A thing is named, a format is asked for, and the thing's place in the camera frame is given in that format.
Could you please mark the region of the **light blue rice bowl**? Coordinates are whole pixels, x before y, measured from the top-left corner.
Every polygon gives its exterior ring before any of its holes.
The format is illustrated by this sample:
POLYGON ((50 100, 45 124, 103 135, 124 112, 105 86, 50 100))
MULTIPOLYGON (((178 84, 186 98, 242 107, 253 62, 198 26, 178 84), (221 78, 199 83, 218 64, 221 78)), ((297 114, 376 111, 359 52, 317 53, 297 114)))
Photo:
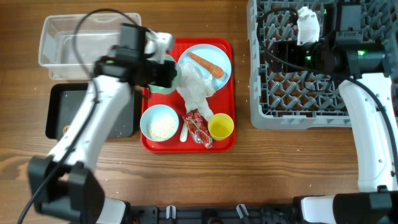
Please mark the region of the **light blue rice bowl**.
POLYGON ((148 133, 148 124, 149 121, 152 118, 156 118, 162 114, 170 114, 174 117, 174 119, 177 122, 177 128, 176 128, 176 132, 178 130, 178 126, 179 126, 179 118, 177 113, 175 112, 174 109, 172 109, 171 107, 167 106, 167 105, 154 105, 151 106, 150 108, 146 109, 145 112, 142 114, 141 116, 141 120, 140 120, 140 127, 141 127, 141 133, 149 140, 153 141, 150 137, 149 137, 149 133, 148 133))

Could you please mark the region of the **red candy wrapper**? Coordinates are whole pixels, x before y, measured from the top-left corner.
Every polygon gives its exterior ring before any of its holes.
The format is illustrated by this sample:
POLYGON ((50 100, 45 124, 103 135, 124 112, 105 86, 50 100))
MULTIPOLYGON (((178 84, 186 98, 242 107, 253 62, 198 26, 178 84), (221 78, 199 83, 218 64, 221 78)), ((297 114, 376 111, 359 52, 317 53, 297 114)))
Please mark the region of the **red candy wrapper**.
POLYGON ((197 109, 188 112, 183 120, 196 143, 203 144, 207 149, 213 147, 213 138, 210 136, 204 117, 197 109))

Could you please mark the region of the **white napkin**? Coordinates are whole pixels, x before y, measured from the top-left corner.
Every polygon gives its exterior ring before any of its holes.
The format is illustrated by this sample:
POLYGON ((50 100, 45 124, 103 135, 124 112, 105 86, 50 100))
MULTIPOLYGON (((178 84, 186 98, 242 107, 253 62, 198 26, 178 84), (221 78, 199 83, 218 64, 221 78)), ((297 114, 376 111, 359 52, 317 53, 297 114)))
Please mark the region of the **white napkin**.
POLYGON ((180 64, 182 76, 177 92, 185 102, 187 112, 198 110, 206 121, 209 121, 214 113, 210 109, 207 98, 216 92, 211 81, 203 78, 194 64, 184 62, 180 64))

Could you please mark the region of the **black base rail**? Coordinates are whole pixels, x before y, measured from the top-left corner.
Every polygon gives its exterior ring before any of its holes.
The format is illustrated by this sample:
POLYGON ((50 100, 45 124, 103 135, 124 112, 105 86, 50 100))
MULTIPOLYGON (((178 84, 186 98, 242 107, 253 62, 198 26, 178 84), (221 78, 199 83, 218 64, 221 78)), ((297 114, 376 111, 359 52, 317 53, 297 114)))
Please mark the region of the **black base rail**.
POLYGON ((131 207, 127 223, 139 224, 289 224, 298 223, 298 211, 291 205, 251 207, 131 207))

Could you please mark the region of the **orange carrot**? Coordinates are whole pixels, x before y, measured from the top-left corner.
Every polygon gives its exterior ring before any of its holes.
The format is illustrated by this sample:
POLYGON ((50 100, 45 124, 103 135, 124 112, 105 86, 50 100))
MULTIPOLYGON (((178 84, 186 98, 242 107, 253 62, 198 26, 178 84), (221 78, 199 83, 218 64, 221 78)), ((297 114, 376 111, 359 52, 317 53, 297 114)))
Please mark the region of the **orange carrot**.
POLYGON ((196 63, 201 65, 203 68, 205 68, 210 74, 215 77, 215 78, 222 78, 224 75, 224 71, 221 67, 207 61, 206 59, 189 52, 188 56, 193 59, 196 63))

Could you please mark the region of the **brown food scrap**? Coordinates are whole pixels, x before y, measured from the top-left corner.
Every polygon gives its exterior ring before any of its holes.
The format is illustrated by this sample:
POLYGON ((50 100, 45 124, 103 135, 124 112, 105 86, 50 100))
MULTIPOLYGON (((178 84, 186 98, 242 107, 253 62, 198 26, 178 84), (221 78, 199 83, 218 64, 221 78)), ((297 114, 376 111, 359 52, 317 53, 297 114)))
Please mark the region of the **brown food scrap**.
POLYGON ((68 131, 68 129, 69 129, 69 125, 67 125, 67 126, 65 126, 64 128, 63 128, 63 134, 65 134, 67 131, 68 131))

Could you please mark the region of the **yellow plastic cup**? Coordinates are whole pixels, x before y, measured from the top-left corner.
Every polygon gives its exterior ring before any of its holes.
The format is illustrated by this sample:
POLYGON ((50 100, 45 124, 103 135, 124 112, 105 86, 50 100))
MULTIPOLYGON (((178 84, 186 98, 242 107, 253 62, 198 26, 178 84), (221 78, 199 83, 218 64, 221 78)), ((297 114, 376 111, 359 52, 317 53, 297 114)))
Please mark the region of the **yellow plastic cup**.
POLYGON ((215 114, 208 122, 208 130, 214 140, 222 141, 234 131, 234 121, 227 114, 215 114))

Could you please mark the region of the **grey dishwasher rack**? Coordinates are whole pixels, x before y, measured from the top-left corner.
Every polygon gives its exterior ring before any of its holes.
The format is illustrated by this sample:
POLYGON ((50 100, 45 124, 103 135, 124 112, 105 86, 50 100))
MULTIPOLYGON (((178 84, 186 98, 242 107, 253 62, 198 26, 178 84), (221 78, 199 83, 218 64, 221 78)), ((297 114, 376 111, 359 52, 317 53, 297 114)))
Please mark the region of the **grey dishwasher rack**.
POLYGON ((268 16, 259 26, 262 15, 280 7, 316 12, 323 22, 327 1, 249 0, 246 8, 248 40, 251 54, 251 122, 258 129, 308 129, 314 127, 350 127, 345 104, 328 76, 307 72, 272 72, 259 46, 278 41, 296 40, 297 28, 289 21, 288 12, 268 16))

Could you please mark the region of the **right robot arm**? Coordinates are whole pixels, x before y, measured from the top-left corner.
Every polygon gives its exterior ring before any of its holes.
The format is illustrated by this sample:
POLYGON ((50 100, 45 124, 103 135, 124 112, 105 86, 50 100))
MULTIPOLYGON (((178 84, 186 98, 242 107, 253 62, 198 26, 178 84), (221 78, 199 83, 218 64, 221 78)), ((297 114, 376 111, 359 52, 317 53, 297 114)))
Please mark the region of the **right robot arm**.
POLYGON ((359 190, 297 198, 302 222, 397 222, 397 122, 390 66, 385 47, 364 40, 361 13, 356 2, 327 4, 322 21, 307 7, 294 9, 297 38, 276 42, 267 50, 275 72, 328 75, 351 121, 359 190))

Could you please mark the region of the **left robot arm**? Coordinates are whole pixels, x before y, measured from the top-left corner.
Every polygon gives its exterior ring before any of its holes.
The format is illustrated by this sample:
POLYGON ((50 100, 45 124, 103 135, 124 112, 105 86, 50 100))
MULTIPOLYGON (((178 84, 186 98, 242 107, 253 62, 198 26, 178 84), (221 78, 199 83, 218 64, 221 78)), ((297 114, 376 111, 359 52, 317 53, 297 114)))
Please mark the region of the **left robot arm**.
POLYGON ((102 56, 90 72, 83 102, 68 131, 46 157, 28 165, 28 207, 72 223, 127 223, 129 204, 107 198, 95 178, 96 163, 134 85, 171 88, 175 62, 165 55, 174 38, 134 24, 123 24, 114 55, 102 56))

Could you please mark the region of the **black waste tray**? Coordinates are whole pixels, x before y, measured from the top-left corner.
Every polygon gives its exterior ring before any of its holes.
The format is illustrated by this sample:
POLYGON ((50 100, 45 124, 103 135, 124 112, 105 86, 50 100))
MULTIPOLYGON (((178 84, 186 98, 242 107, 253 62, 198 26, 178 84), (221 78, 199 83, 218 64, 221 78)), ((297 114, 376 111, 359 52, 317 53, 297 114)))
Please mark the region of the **black waste tray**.
MULTIPOLYGON (((61 83, 52 87, 49 99, 47 124, 45 135, 49 139, 59 140, 63 130, 74 119, 88 88, 87 83, 61 83)), ((135 125, 135 96, 125 106, 113 124, 109 133, 110 138, 128 138, 134 134, 135 125)))

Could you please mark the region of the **mint green bowl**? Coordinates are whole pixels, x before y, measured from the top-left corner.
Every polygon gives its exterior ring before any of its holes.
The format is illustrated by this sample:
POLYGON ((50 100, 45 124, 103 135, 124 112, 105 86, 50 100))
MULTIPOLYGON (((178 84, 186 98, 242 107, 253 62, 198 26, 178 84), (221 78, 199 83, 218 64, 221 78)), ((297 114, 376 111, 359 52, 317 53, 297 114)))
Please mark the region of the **mint green bowl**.
POLYGON ((168 95, 171 94, 176 88, 179 86, 181 77, 182 77, 182 72, 180 66, 176 63, 174 58, 170 55, 166 55, 164 58, 164 62, 174 62, 175 63, 175 70, 177 72, 177 75, 174 77, 172 80, 172 85, 170 88, 165 88, 161 86, 155 86, 155 85, 149 85, 149 89, 153 93, 159 93, 162 95, 168 95))

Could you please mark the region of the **clear plastic bin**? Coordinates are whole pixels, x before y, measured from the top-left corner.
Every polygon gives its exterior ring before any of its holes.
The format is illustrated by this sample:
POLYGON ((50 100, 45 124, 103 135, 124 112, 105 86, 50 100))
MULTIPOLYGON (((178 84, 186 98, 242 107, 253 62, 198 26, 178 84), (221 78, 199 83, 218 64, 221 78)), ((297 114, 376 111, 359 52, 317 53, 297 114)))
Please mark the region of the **clear plastic bin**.
MULTIPOLYGON (((49 70, 53 80, 86 80, 73 53, 74 31, 83 14, 48 16, 44 21, 39 47, 39 64, 49 70)), ((77 33, 76 46, 83 62, 89 68, 118 43, 122 23, 141 25, 138 13, 126 17, 118 13, 96 13, 82 23, 77 33)))

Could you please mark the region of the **light blue plate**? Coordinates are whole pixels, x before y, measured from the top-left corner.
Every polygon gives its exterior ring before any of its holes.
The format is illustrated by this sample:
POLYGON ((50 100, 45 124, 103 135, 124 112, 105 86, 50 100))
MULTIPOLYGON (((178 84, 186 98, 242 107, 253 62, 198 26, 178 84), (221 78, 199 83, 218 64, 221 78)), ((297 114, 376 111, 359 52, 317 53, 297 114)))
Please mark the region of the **light blue plate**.
POLYGON ((190 62, 202 78, 211 81, 215 91, 223 88, 231 77, 232 65, 229 57, 224 51, 214 45, 197 44, 189 47, 181 54, 180 58, 178 59, 178 64, 180 66, 185 62, 190 62), (224 71, 224 75, 221 78, 215 78, 207 69, 202 67, 188 56, 190 52, 211 62, 214 65, 219 66, 224 71))

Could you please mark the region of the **white rice pile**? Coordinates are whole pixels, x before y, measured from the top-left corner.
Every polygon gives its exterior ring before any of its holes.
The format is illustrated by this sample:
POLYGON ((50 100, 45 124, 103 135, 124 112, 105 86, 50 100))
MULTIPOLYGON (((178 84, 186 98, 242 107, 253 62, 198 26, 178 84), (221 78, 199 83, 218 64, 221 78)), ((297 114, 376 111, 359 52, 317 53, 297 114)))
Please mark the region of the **white rice pile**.
POLYGON ((170 114, 162 114, 152 118, 148 124, 149 137, 153 141, 166 141, 176 132, 177 122, 170 114))

